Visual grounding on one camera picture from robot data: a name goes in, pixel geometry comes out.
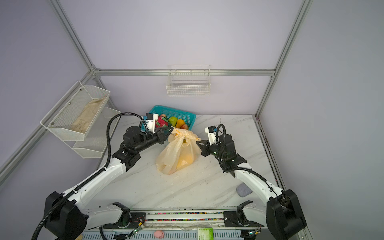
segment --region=aluminum frame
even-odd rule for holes
[[[272,89],[276,83],[276,80],[277,80],[280,72],[281,72],[281,69],[284,65],[284,62],[288,57],[289,51],[291,50],[291,48],[293,46],[293,43],[297,37],[297,34],[300,30],[301,25],[303,24],[303,21],[304,21],[306,15],[308,13],[308,10],[309,10],[312,2],[313,2],[313,0],[303,0],[303,2],[301,4],[299,13],[296,16],[296,19],[295,19],[295,22],[292,26],[291,32],[287,38],[287,41],[283,47],[283,51],[281,52],[279,60],[276,64],[275,74],[274,74],[274,76],[271,76],[271,78],[270,78],[268,86],[264,92],[263,98],[259,104],[259,107],[257,108],[256,114],[255,114],[255,119],[254,119],[256,127],[257,127],[257,131],[259,132],[260,139],[261,139],[262,144],[263,144],[264,149],[265,149],[265,153],[266,153],[268,160],[270,162],[272,172],[276,178],[276,182],[278,185],[281,184],[281,188],[284,190],[286,189],[285,184],[282,180],[282,177],[281,177],[280,171],[277,167],[275,158],[273,157],[272,150],[271,150],[269,143],[268,143],[268,140],[265,136],[265,133],[264,133],[263,127],[261,125],[259,117],[260,117],[260,115],[261,115],[261,113],[265,107],[266,101],[268,100],[268,98],[272,92]],[[302,229],[300,232],[297,233],[297,235],[298,235],[299,239],[313,240],[313,237],[312,237],[308,227],[305,227],[304,229]]]
[[[205,73],[204,70],[179,70]],[[168,76],[169,69],[96,69],[96,76]],[[274,76],[274,69],[210,69],[210,76]]]
[[[63,26],[65,32],[68,34],[76,50],[78,51],[81,58],[85,62],[85,65],[88,67],[88,70],[92,72],[95,69],[95,66],[92,64],[91,59],[89,58],[87,52],[85,51],[85,48],[82,45],[79,37],[77,36],[76,31],[72,26],[67,14],[65,13],[64,8],[61,5],[60,1],[49,0],[49,3],[51,4],[53,11],[55,12],[59,22]]]

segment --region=plastic bag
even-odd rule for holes
[[[174,128],[168,137],[168,146],[156,159],[157,169],[172,174],[191,165],[201,154],[196,141],[201,140],[192,131]]]

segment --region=lavender wall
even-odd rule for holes
[[[61,0],[98,68],[274,69],[302,0]]]
[[[120,111],[147,113],[155,105],[195,114],[254,114],[269,76],[212,76],[209,96],[168,97],[167,76],[102,76]]]
[[[2,165],[87,68],[48,1],[0,1],[0,22]],[[47,133],[0,191],[0,238],[30,239],[47,195],[75,185],[96,164]],[[44,239],[53,239],[45,229]]]
[[[261,121],[314,239],[382,239],[384,2],[313,1]]]

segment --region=wall-mounted mesh basket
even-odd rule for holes
[[[82,113],[85,105],[93,99],[103,99],[100,102],[97,112],[90,117],[90,124],[85,132],[78,132],[71,130],[72,124]],[[102,109],[109,99],[109,91],[98,88],[96,86],[82,86],[76,93],[69,99],[67,104],[60,110],[60,112],[53,118],[53,120],[45,126],[51,133],[62,141],[84,141],[88,135],[89,130],[92,128],[95,120],[100,115]]]
[[[95,120],[95,123],[89,134],[84,141],[76,142],[72,149],[79,154],[82,158],[101,158],[105,148],[107,147],[107,138],[105,132],[107,129],[108,122],[110,119],[121,113],[112,108],[105,107],[99,117]],[[109,137],[112,136],[113,130],[115,129],[119,118],[115,118],[112,121]]]
[[[179,68],[187,66],[191,65],[177,65]],[[193,66],[204,66],[206,69],[169,69],[168,96],[208,96],[210,94],[209,65]]]

